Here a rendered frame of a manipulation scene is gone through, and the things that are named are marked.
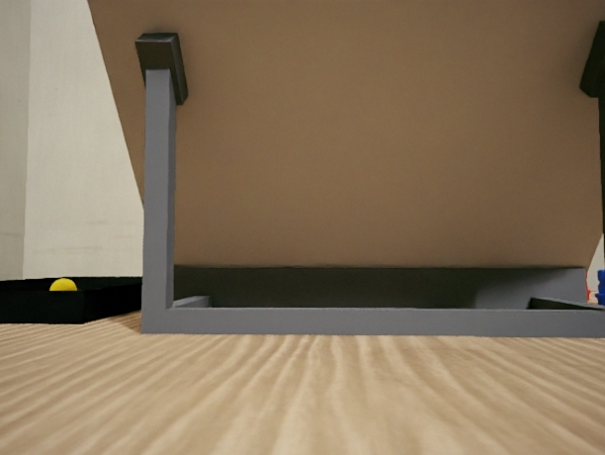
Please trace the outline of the yellow ball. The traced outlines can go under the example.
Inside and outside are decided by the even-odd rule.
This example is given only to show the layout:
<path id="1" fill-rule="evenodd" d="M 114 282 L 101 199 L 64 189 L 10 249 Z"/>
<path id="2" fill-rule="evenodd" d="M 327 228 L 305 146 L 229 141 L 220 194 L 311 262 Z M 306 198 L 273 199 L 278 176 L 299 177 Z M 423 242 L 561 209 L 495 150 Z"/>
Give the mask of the yellow ball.
<path id="1" fill-rule="evenodd" d="M 77 291 L 76 285 L 68 279 L 59 279 L 55 281 L 50 289 L 50 291 Z"/>

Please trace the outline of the blue plug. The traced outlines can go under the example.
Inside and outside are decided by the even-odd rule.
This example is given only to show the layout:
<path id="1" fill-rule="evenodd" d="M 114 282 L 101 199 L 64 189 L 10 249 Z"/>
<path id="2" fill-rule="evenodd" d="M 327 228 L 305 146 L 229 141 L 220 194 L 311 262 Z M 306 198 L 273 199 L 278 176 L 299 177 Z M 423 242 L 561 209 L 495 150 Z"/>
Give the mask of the blue plug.
<path id="1" fill-rule="evenodd" d="M 605 270 L 597 271 L 597 279 L 600 282 L 598 284 L 598 293 L 595 294 L 597 305 L 605 306 Z"/>

